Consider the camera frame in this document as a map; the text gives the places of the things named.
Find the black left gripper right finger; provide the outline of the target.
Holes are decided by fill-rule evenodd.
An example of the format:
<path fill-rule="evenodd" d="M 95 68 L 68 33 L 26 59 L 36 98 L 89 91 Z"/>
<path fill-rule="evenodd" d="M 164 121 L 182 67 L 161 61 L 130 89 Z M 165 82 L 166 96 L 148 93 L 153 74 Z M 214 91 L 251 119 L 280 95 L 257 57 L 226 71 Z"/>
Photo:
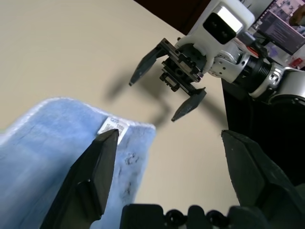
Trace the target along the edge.
<path fill-rule="evenodd" d="M 250 138 L 223 130 L 230 179 L 239 201 L 229 210 L 231 228 L 303 229 L 305 186 L 294 186 L 284 171 Z"/>

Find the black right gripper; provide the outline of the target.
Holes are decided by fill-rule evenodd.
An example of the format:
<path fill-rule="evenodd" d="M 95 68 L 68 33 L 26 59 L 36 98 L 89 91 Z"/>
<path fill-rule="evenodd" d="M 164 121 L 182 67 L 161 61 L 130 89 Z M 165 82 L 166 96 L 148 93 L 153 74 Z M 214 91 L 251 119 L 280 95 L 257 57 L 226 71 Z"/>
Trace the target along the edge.
<path fill-rule="evenodd" d="M 129 86 L 134 85 L 141 79 L 158 58 L 168 55 L 168 58 L 162 62 L 163 73 L 160 80 L 169 86 L 172 91 L 176 92 L 181 88 L 190 96 L 180 105 L 171 118 L 171 121 L 175 122 L 197 108 L 207 94 L 205 87 L 197 89 L 193 86 L 193 83 L 200 82 L 203 77 L 206 57 L 191 43 L 176 48 L 164 38 L 160 45 L 157 45 L 142 58 L 129 81 Z"/>

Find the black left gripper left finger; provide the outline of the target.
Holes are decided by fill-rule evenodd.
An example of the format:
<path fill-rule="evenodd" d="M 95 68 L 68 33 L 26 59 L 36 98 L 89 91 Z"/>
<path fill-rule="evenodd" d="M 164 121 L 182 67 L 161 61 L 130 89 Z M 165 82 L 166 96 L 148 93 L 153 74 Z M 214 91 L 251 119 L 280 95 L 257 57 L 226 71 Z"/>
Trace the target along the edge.
<path fill-rule="evenodd" d="M 88 229 L 105 212 L 112 184 L 119 131 L 98 135 L 74 162 L 42 229 Z"/>

